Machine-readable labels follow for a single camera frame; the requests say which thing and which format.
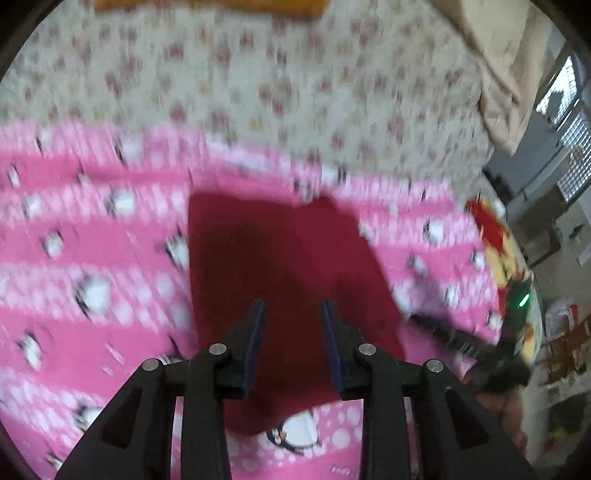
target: penguin print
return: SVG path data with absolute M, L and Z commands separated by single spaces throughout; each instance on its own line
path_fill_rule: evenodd
M 450 285 L 445 291 L 445 304 L 454 309 L 460 303 L 460 286 L 457 284 Z
M 274 445 L 296 455 L 304 455 L 304 450 L 322 445 L 311 410 L 302 411 L 282 421 L 277 427 L 267 431 L 267 438 Z
M 423 235 L 431 244 L 440 244 L 443 242 L 443 224 L 441 222 L 432 222 L 429 220 L 423 227 Z
M 347 167 L 345 165 L 340 165 L 338 170 L 338 177 L 336 183 L 341 185 L 342 183 L 347 182 Z
M 407 265 L 412 268 L 418 275 L 425 277 L 429 274 L 429 269 L 425 261 L 418 255 L 410 255 L 408 257 Z
M 164 355 L 159 356 L 158 359 L 164 365 L 175 364 L 177 362 L 184 362 L 186 360 L 186 358 L 183 357 L 180 350 L 178 349 L 177 342 L 175 342 L 174 338 L 172 338 L 170 335 L 168 336 L 168 338 L 171 343 L 171 349 L 168 351 L 168 353 L 165 353 Z
M 35 371 L 39 371 L 41 368 L 41 346 L 35 335 L 27 330 L 22 340 L 17 342 L 18 347 L 22 350 L 22 354 L 25 356 L 25 362 Z
M 179 270 L 189 269 L 189 243 L 180 228 L 166 239 L 165 252 Z
M 74 289 L 74 300 L 84 316 L 104 315 L 111 306 L 111 283 L 103 277 L 86 275 Z
M 40 216 L 43 213 L 41 197 L 39 195 L 28 195 L 22 201 L 22 212 L 27 219 Z
M 61 255 L 64 248 L 64 237 L 59 230 L 53 230 L 41 240 L 41 246 L 47 258 L 54 260 Z
M 126 168 L 139 164 L 144 153 L 144 146 L 141 139 L 117 138 L 113 143 L 113 148 L 115 149 L 117 158 Z
M 294 193 L 299 193 L 302 201 L 309 203 L 314 199 L 314 190 L 310 182 L 302 185 L 299 179 L 294 180 Z
M 81 186 L 90 184 L 90 178 L 88 178 L 88 175 L 82 169 L 76 172 L 76 181 Z
M 474 250 L 472 252 L 472 256 L 470 258 L 470 261 L 474 265 L 474 268 L 477 269 L 478 271 L 482 271 L 486 268 L 485 254 L 482 252 L 479 252 L 478 250 Z
M 135 212 L 135 194 L 127 189 L 115 189 L 105 200 L 105 210 L 113 218 L 128 218 Z
M 59 458 L 52 450 L 45 455 L 45 461 L 49 463 L 56 471 L 58 471 L 64 464 L 64 460 Z
M 21 178 L 18 174 L 16 166 L 14 165 L 10 165 L 10 168 L 8 169 L 8 180 L 10 181 L 10 185 L 16 189 L 21 186 Z
M 74 424 L 76 428 L 78 428 L 82 433 L 90 428 L 92 423 L 96 420 L 96 418 L 100 415 L 103 409 L 100 407 L 87 407 L 87 406 L 80 406 L 78 410 L 76 410 L 72 417 L 74 418 Z
M 486 317 L 486 326 L 491 330 L 500 332 L 503 328 L 503 317 L 498 312 L 489 311 Z

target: floral bedsheet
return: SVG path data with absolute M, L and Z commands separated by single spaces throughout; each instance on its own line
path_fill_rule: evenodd
M 313 164 L 445 176 L 465 197 L 488 159 L 481 88 L 426 0 L 333 1 L 312 23 L 64 0 L 0 83 L 0 121 L 196 124 Z

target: orange pillow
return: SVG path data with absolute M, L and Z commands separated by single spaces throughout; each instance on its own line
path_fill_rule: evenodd
M 94 0 L 95 10 L 129 8 L 151 0 Z M 187 3 L 201 3 L 186 0 Z M 216 0 L 227 7 L 249 12 L 266 12 L 274 15 L 296 18 L 317 18 L 324 13 L 328 0 Z

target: window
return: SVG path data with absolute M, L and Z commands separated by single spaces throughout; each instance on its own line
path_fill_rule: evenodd
M 558 131 L 564 130 L 563 144 L 571 149 L 570 169 L 558 181 L 558 187 L 567 202 L 579 194 L 591 181 L 591 134 L 585 107 L 579 99 L 576 78 L 573 60 L 568 57 L 536 109 L 543 115 L 549 115 Z
M 558 181 L 565 200 L 573 198 L 591 179 L 591 135 L 586 117 L 579 113 L 562 140 L 571 149 L 570 170 Z
M 546 93 L 545 97 L 542 98 L 542 101 L 538 104 L 538 108 L 536 109 L 542 115 L 546 115 L 548 110 L 548 104 L 550 103 L 550 96 L 552 94 L 556 94 L 557 92 L 562 92 L 563 97 L 562 101 L 560 102 L 560 107 L 558 108 L 558 115 L 554 116 L 552 119 L 552 123 L 554 125 L 560 125 L 566 115 L 568 114 L 568 108 L 572 103 L 573 99 L 577 96 L 577 82 L 574 77 L 574 68 L 573 62 L 571 58 L 567 58 L 562 70 L 556 77 L 556 80 Z

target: cartoon print fabric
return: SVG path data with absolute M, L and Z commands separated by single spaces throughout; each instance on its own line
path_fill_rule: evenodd
M 228 147 L 193 127 L 127 134 L 22 122 L 0 128 L 0 189 L 0 420 L 42 479 L 53 478 L 143 360 L 197 352 L 192 192 L 294 206 L 327 194 L 358 217 L 400 310 L 445 313 L 498 339 L 497 322 L 488 321 L 498 309 L 491 272 L 472 261 L 483 248 L 478 230 L 443 181 L 310 165 L 267 148 Z M 459 374 L 468 368 L 407 323 L 397 333 L 408 361 L 439 356 Z M 229 433 L 232 473 L 356 478 L 361 435 L 360 401 L 315 407 L 255 437 Z

